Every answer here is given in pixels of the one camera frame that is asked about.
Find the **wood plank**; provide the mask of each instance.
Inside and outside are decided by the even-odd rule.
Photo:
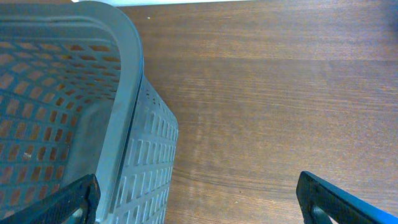
[[[398,5],[125,7],[180,125],[166,223],[302,223],[309,170],[398,215]]]

